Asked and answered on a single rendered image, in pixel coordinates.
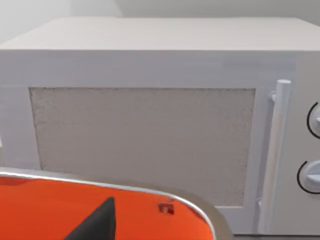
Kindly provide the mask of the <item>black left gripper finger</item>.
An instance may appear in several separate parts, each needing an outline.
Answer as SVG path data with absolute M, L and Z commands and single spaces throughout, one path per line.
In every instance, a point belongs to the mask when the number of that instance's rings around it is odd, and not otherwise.
M 107 198 L 64 240 L 115 240 L 116 206 L 115 198 Z

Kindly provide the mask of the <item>orange can with silver rim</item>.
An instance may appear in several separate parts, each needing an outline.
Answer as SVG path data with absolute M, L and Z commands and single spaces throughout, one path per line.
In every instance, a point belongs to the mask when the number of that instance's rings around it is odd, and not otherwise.
M 234 240 L 202 197 L 132 180 L 0 167 L 0 240 L 64 240 L 106 199 L 115 240 Z

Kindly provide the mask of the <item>pale microwave door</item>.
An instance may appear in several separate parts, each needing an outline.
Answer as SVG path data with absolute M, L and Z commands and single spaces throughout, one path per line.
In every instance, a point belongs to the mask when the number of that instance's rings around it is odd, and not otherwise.
M 0 50 L 6 167 L 182 189 L 257 229 L 287 51 Z

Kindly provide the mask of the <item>pale microwave oven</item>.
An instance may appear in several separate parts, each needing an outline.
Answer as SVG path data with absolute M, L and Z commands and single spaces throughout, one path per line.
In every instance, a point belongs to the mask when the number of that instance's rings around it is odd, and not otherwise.
M 67 17 L 0 44 L 0 176 L 127 193 L 216 240 L 320 237 L 320 26 Z

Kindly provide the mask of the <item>white microwave knob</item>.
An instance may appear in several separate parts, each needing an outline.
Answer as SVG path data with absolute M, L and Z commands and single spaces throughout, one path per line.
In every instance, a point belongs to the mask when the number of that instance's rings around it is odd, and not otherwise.
M 320 160 L 305 161 L 297 171 L 296 182 L 304 192 L 320 195 Z
M 320 140 L 320 105 L 315 102 L 309 109 L 306 117 L 307 129 L 312 136 Z

